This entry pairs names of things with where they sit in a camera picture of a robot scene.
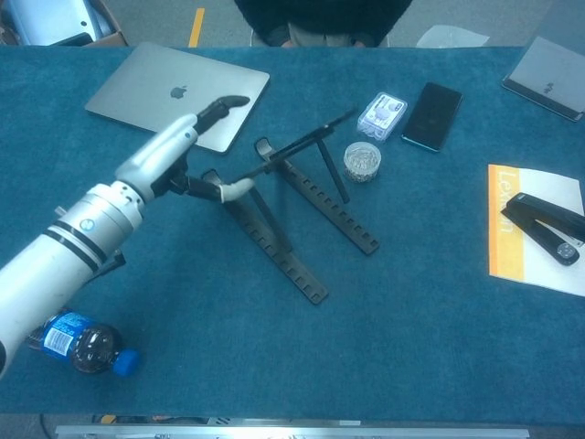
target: stapler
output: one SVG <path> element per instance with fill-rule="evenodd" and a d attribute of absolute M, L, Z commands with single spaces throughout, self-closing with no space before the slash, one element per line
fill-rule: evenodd
<path fill-rule="evenodd" d="M 579 259 L 579 252 L 573 245 L 543 224 L 575 238 L 582 245 L 585 241 L 585 217 L 582 215 L 523 192 L 506 203 L 502 214 L 557 262 L 572 265 Z"/>

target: white robotic arm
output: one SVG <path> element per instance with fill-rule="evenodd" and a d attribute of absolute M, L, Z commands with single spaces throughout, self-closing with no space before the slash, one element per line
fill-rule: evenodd
<path fill-rule="evenodd" d="M 141 224 L 144 204 L 168 190 L 224 202 L 253 187 L 248 178 L 215 186 L 184 175 L 186 154 L 198 136 L 229 108 L 248 101 L 220 98 L 199 115 L 172 123 L 116 170 L 114 183 L 92 188 L 0 270 L 0 378 L 27 335 L 55 315 Z"/>

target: bottle label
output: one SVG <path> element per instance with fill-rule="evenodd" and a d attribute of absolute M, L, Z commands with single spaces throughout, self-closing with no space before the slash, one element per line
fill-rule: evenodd
<path fill-rule="evenodd" d="M 71 344 L 92 324 L 92 320 L 76 313 L 56 318 L 45 330 L 42 350 L 52 357 L 67 359 Z"/>

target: blue bottle cap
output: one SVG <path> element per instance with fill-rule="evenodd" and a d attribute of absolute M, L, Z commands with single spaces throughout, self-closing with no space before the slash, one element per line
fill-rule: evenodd
<path fill-rule="evenodd" d="M 128 377 L 134 373 L 138 367 L 140 354 L 132 349 L 124 349 L 118 354 L 118 358 L 113 362 L 112 370 L 121 377 Z"/>

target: phone screen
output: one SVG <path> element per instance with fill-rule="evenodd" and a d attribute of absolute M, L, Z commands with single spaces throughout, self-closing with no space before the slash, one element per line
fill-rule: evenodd
<path fill-rule="evenodd" d="M 407 121 L 402 138 L 432 151 L 441 150 L 463 96 L 428 82 Z"/>

